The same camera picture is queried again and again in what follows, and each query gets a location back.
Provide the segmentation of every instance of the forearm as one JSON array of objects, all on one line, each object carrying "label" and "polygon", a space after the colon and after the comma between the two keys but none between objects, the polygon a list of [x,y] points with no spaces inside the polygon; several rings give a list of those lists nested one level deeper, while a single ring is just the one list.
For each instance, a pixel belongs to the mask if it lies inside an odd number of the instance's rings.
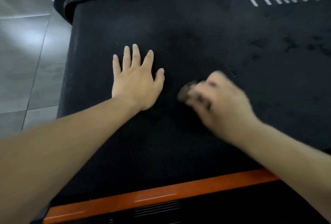
[{"label": "forearm", "polygon": [[114,98],[0,141],[0,222],[29,223],[137,112]]},{"label": "forearm", "polygon": [[262,124],[240,147],[331,221],[331,156]]}]

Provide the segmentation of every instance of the orange stripe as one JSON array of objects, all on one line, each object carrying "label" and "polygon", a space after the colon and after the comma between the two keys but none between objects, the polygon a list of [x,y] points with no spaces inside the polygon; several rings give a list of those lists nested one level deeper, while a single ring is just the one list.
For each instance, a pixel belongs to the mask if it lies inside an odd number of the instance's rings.
[{"label": "orange stripe", "polygon": [[278,178],[266,169],[228,174],[165,187],[125,193],[91,201],[51,207],[43,224],[86,218],[146,205],[193,197],[206,193],[276,181]]}]

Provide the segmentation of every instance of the treadmill belt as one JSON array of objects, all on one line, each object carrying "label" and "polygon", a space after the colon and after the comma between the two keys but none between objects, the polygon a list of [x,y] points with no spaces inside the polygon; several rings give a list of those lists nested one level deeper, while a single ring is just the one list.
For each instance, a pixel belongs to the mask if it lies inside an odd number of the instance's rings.
[{"label": "treadmill belt", "polygon": [[111,98],[112,55],[137,43],[165,69],[156,104],[122,126],[55,197],[65,204],[261,166],[180,104],[180,88],[224,71],[257,116],[331,148],[331,0],[89,0],[77,6],[59,117]]}]

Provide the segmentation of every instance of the floor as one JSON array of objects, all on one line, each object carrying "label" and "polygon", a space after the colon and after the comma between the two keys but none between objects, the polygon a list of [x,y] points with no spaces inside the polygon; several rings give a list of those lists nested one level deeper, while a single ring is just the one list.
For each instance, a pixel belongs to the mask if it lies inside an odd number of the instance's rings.
[{"label": "floor", "polygon": [[70,33],[51,0],[0,0],[0,138],[56,118]]}]

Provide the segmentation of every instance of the person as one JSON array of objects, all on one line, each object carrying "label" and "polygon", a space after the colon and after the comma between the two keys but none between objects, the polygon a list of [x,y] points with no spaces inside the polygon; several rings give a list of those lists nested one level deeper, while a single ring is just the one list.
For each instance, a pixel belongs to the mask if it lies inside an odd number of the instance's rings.
[{"label": "person", "polygon": [[[112,98],[0,141],[0,223],[29,223],[97,149],[160,95],[164,70],[151,74],[154,54],[141,64],[138,46],[113,58]],[[306,199],[331,222],[331,156],[261,122],[245,93],[222,72],[192,87],[204,99],[186,103],[223,141],[241,149]]]}]

